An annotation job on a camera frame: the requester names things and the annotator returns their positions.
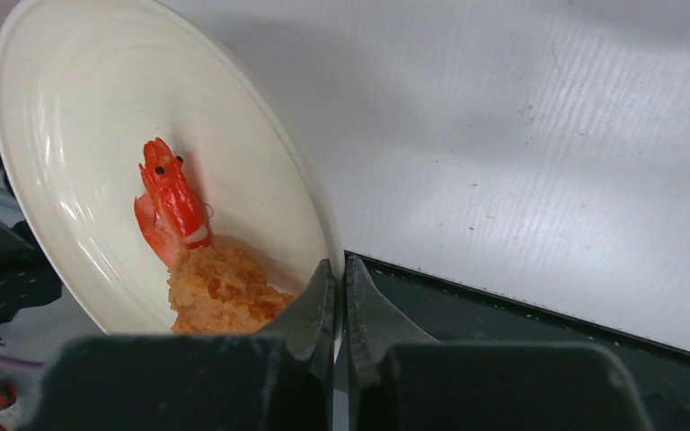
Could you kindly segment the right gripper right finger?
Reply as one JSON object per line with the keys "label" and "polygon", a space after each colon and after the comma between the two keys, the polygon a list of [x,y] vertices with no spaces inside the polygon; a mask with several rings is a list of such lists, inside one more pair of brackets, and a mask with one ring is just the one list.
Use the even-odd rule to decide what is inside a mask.
{"label": "right gripper right finger", "polygon": [[345,273],[349,421],[354,430],[650,430],[628,369],[585,342],[431,337]]}

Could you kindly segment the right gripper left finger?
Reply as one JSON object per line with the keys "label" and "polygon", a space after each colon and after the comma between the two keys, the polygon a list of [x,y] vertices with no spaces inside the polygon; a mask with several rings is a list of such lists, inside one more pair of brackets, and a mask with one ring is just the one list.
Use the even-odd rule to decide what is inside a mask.
{"label": "right gripper left finger", "polygon": [[249,334],[76,339],[46,367],[24,430],[328,430],[336,278]]}

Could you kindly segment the cream plate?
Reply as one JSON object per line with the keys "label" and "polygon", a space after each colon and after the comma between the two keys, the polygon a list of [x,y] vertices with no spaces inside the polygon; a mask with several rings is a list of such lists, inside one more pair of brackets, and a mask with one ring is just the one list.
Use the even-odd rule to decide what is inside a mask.
{"label": "cream plate", "polygon": [[224,45],[156,1],[21,1],[0,30],[0,150],[68,290],[108,334],[167,333],[167,271],[133,201],[146,141],[184,161],[219,240],[304,292],[345,259],[325,187],[286,112]]}

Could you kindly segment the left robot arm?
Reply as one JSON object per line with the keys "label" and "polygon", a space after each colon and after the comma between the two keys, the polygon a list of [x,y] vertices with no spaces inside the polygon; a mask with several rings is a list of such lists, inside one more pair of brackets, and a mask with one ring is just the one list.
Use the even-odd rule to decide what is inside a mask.
{"label": "left robot arm", "polygon": [[48,305],[61,296],[62,281],[27,222],[13,227],[0,222],[0,324],[21,309]]}

